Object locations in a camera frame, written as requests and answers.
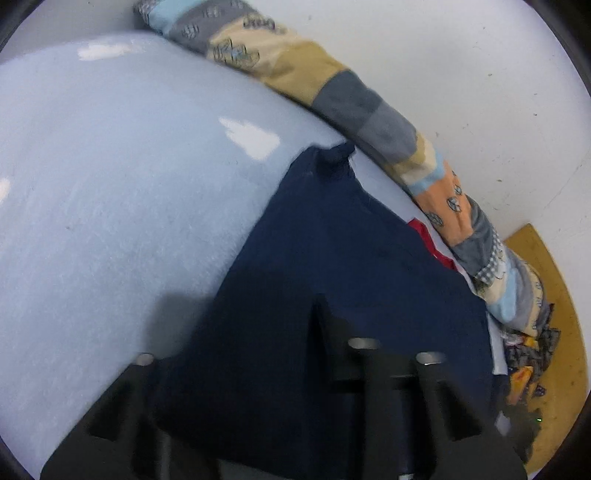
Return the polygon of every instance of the orange patterned fabric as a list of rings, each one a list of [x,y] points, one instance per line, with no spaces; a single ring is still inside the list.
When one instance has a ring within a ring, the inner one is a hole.
[[[453,247],[474,233],[471,207],[462,190],[460,179],[447,161],[443,162],[445,175],[425,192],[415,196],[421,210],[427,214],[439,234]]]

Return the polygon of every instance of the wooden surface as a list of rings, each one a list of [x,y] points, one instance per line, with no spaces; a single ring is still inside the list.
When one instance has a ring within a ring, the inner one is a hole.
[[[527,464],[531,473],[554,455],[583,408],[587,397],[587,360],[573,302],[538,233],[527,224],[506,244],[540,274],[548,301],[555,304],[550,326],[562,330],[550,367],[540,379],[547,394],[529,403],[530,411],[540,408],[543,414],[542,429]]]

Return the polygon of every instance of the navy blue fabric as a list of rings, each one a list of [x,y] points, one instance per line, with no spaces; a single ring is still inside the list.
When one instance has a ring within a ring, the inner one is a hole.
[[[318,295],[393,352],[445,353],[466,396],[488,409],[484,302],[361,188],[348,162],[353,149],[310,147],[292,163],[159,381],[153,414],[164,430],[277,475],[344,478],[351,398],[326,388],[311,319]]]

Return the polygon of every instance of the patterned blanket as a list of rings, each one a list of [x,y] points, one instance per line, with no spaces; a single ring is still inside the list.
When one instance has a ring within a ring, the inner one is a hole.
[[[139,0],[135,9],[164,37],[249,73],[353,140],[419,205],[490,314],[537,336],[548,318],[539,275],[503,244],[431,142],[354,72],[242,0]]]

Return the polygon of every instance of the red fabric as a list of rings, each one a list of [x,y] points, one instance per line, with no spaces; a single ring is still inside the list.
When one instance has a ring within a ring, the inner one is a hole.
[[[417,233],[421,236],[421,238],[423,239],[423,243],[425,244],[425,247],[427,247],[427,250],[429,250],[429,253],[432,256],[437,258],[447,268],[455,270],[457,272],[456,263],[451,258],[441,254],[439,250],[435,248],[433,239],[431,238],[431,235],[429,235],[429,230],[427,229],[424,223],[414,218],[408,223],[408,225],[412,227],[414,230],[416,230]]]

